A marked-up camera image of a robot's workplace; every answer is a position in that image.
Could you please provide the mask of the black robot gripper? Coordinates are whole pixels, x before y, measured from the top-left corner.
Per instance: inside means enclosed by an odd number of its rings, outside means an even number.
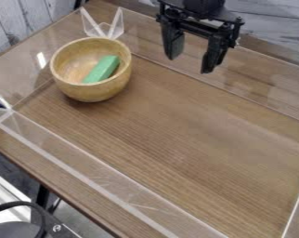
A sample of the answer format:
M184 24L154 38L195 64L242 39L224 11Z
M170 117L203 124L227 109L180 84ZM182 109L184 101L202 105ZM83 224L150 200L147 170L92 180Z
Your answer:
M214 72L228 47L235 47L244 19L226 7L226 0L158 0L156 21L162 26L167 57L175 60L184 51L184 34L208 40L202 73Z

